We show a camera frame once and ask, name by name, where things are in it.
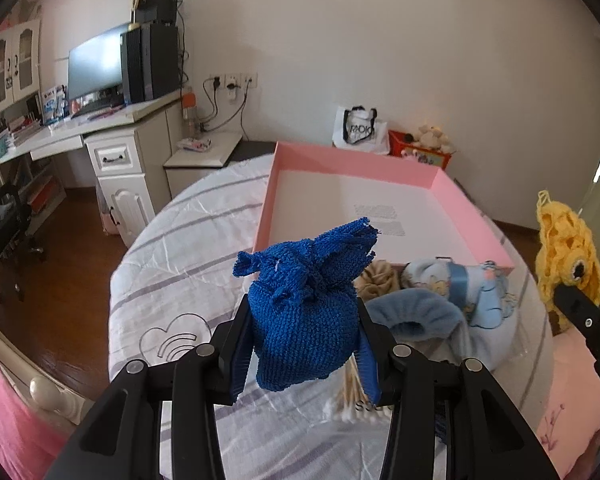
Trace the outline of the yellow crocheted toy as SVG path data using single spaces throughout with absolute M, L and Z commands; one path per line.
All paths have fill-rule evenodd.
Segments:
M 569 330 L 571 323 L 554 305 L 556 286 L 576 286 L 599 306 L 600 259 L 585 221 L 566 204 L 552 200 L 547 190 L 538 194 L 536 218 L 541 247 L 535 257 L 535 274 L 552 334 L 557 336 Z

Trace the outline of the bag of cotton swabs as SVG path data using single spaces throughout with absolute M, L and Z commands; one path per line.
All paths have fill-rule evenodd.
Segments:
M 350 356 L 342 368 L 342 382 L 339 390 L 324 408 L 328 419 L 336 422 L 369 422 L 379 424 L 391 419 L 392 407 L 378 408 L 363 391 L 358 364 L 354 356 Z

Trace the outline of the light blue fleece cloth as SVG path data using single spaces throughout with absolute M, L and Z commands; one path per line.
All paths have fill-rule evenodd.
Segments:
M 366 302 L 370 318 L 386 326 L 396 341 L 445 342 L 455 359 L 471 352 L 465 315 L 446 298 L 424 288 L 404 288 Z

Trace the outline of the pale blue printed baby garment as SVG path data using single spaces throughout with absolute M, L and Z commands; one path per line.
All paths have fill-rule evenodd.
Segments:
M 400 274 L 403 288 L 426 288 L 463 311 L 471 327 L 494 330 L 517 307 L 507 276 L 493 261 L 462 266 L 449 258 L 419 259 Z

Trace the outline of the beige fabric scrunchie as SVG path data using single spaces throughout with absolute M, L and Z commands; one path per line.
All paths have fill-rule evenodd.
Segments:
M 374 260 L 353 282 L 363 301 L 391 294 L 400 289 L 396 269 L 386 260 Z

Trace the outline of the royal blue knitted pouch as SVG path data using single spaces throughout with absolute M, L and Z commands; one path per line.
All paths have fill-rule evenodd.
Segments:
M 358 343 L 354 281 L 374 260 L 378 239 L 366 217 L 317 237 L 240 252 L 236 276 L 253 274 L 248 289 L 257 383 L 283 391 L 325 379 Z

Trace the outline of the pink bedding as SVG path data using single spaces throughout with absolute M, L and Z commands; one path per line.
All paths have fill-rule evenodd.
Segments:
M 11 479 L 43 479 L 67 437 L 31 411 L 0 370 L 0 464 Z

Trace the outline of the white striped quilted cover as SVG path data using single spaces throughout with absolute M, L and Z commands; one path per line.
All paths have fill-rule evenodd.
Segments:
M 247 289 L 232 267 L 253 245 L 272 157 L 212 172 L 152 220 L 110 282 L 109 369 L 131 360 L 158 365 L 209 340 Z M 532 273 L 511 252 L 509 289 L 518 302 L 512 357 L 495 377 L 532 427 L 539 426 L 553 379 L 552 332 Z M 231 406 L 215 411 L 231 479 L 375 479 L 389 430 L 383 414 L 343 420 L 330 409 L 339 374 L 282 392 L 254 380 Z

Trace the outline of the black office chair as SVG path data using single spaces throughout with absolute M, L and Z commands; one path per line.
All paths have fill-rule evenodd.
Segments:
M 19 196 L 18 188 L 10 183 L 0 186 L 0 272 L 4 287 L 0 299 L 11 292 L 19 301 L 24 301 L 24 289 L 20 283 L 20 268 L 23 258 L 46 260 L 45 248 L 36 237 L 29 234 L 33 217 L 32 207 Z

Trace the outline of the cream plush toy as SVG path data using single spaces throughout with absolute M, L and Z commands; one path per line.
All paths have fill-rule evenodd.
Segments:
M 418 148 L 426 148 L 426 150 L 442 154 L 455 152 L 455 146 L 450 138 L 436 126 L 422 125 L 413 136 L 413 144 Z

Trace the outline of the pink shallow cardboard box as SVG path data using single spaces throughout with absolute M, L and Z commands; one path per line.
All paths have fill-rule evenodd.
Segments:
M 257 252 L 366 217 L 394 266 L 442 257 L 463 266 L 512 258 L 488 220 L 440 168 L 393 156 L 279 143 L 254 238 Z

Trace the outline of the red toy box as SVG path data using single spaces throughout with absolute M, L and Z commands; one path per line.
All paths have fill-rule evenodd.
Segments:
M 451 153 L 445 153 L 441 148 L 434 150 L 433 148 L 419 146 L 411 133 L 390 130 L 388 136 L 391 156 L 436 166 L 442 170 L 445 170 L 451 161 Z

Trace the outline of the white desk with drawers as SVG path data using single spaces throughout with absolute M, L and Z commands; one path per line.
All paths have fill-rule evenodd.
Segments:
M 106 213 L 123 243 L 131 246 L 172 200 L 163 165 L 184 133 L 181 92 L 133 104 L 113 113 L 84 115 L 43 127 L 0 158 L 0 165 L 87 150 Z

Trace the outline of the low white side cabinet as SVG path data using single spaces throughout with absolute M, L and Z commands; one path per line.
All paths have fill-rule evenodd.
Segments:
M 171 196 L 175 198 L 189 185 L 224 168 L 242 140 L 240 133 L 213 133 L 207 151 L 194 152 L 179 148 L 164 164 Z

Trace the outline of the white tote bag black print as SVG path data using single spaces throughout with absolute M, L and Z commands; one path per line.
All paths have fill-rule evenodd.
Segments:
M 340 106 L 332 129 L 332 145 L 340 150 L 388 155 L 388 122 L 378 117 L 376 108 Z

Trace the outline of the orange cap bottle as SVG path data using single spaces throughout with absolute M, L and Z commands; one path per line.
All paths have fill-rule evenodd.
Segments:
M 194 138 L 198 133 L 197 99 L 191 86 L 182 89 L 181 104 L 188 135 Z

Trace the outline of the black computer monitor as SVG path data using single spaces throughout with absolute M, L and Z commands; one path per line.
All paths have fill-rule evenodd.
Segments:
M 110 28 L 69 52 L 68 98 L 71 101 L 122 84 L 121 36 L 128 30 L 128 24 Z

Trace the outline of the white glass door cabinet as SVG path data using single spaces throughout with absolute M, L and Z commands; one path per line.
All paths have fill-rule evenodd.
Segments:
M 40 28 L 33 20 L 0 32 L 0 113 L 40 91 Z

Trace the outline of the black computer tower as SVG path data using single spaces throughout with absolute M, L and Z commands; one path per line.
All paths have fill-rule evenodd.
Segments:
M 152 101 L 180 88 L 178 29 L 141 24 L 120 35 L 122 93 L 128 105 Z

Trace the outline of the black box on tower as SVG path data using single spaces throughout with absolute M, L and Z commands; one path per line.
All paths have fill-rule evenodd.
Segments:
M 133 22 L 136 24 L 176 22 L 178 0 L 133 0 Z

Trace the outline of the wall power outlet strip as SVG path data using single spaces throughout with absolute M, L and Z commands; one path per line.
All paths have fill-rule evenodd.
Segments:
M 211 81 L 216 81 L 218 85 L 216 88 L 236 88 L 244 90 L 249 88 L 250 90 L 257 88 L 258 86 L 258 74 L 257 73 L 242 73 L 242 74 L 211 74 L 209 75 Z

